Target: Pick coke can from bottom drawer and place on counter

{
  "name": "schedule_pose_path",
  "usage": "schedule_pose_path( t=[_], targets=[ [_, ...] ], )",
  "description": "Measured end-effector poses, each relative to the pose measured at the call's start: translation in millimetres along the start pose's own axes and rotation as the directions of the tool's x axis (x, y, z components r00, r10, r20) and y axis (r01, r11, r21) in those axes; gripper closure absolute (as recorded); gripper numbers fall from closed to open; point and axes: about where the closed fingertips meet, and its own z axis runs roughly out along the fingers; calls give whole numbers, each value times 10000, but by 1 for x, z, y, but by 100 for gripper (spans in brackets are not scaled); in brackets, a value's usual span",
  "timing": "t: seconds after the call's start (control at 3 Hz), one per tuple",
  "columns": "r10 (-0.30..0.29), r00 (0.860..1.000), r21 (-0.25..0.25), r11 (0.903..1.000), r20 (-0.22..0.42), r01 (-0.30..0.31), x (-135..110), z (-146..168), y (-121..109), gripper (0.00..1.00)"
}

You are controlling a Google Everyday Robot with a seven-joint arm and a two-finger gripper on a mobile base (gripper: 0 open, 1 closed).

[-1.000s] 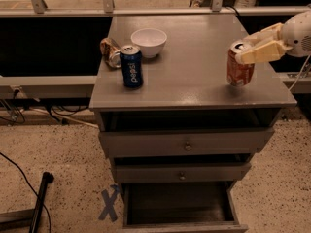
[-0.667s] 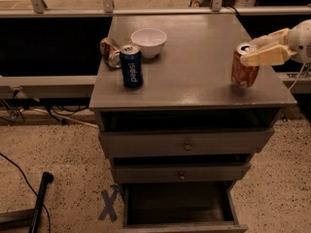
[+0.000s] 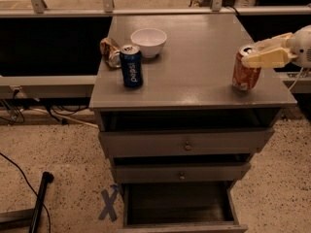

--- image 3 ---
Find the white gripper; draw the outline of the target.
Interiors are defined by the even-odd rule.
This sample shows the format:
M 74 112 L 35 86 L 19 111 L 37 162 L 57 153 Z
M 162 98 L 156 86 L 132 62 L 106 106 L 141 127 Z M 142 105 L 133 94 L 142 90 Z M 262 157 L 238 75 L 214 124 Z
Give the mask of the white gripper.
M 304 26 L 295 33 L 285 33 L 254 43 L 258 50 L 242 58 L 247 68 L 283 68 L 288 63 L 311 68 L 311 25 Z

